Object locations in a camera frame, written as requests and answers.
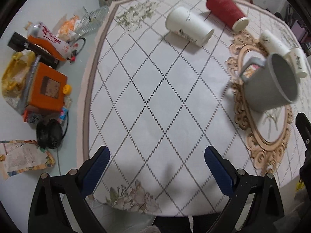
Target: food package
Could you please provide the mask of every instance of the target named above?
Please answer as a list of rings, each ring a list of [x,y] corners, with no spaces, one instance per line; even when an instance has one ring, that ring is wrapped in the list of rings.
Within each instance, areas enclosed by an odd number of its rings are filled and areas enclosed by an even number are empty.
[[[64,15],[52,29],[52,33],[59,39],[70,42],[75,39],[75,30],[80,24],[82,17],[87,13],[83,7],[73,13],[73,17],[67,20],[67,14]]]
[[[0,141],[0,172],[4,179],[54,165],[52,154],[40,148],[36,141]]]
[[[26,75],[31,64],[35,61],[35,53],[29,50],[13,54],[2,80],[2,96],[14,109],[17,108],[22,90],[25,86]]]

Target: yellow bottle cap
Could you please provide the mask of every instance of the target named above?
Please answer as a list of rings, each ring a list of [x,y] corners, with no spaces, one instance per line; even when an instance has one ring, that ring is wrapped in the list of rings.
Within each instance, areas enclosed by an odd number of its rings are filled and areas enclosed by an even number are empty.
[[[66,85],[63,87],[63,93],[64,93],[65,95],[70,95],[71,90],[72,90],[72,88],[71,88],[71,86],[70,86],[69,84],[66,84]]]

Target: gray mug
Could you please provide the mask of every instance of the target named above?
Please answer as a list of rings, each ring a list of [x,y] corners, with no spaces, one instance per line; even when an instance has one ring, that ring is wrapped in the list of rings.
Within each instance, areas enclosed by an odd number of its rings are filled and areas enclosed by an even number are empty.
[[[249,78],[243,73],[250,65],[259,68]],[[272,53],[267,59],[250,58],[240,73],[244,81],[245,99],[251,109],[264,112],[293,103],[298,97],[296,73],[279,54]]]

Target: yellow plastic bag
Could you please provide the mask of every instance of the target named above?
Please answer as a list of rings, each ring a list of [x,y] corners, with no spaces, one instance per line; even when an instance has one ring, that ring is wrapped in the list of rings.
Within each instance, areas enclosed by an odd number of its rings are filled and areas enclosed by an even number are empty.
[[[35,61],[35,53],[29,50],[13,54],[2,80],[2,96],[13,108],[17,108],[26,75],[31,64]]]

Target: mug handle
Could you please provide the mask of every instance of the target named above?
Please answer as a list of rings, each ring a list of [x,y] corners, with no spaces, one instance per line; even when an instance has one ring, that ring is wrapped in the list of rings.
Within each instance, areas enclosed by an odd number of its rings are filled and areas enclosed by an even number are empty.
[[[246,69],[250,66],[250,65],[258,65],[261,68],[265,67],[265,62],[257,57],[251,57],[246,64],[242,67],[242,70],[240,72],[240,78],[244,81],[244,83],[247,82],[248,78],[246,78],[243,73],[246,71]]]

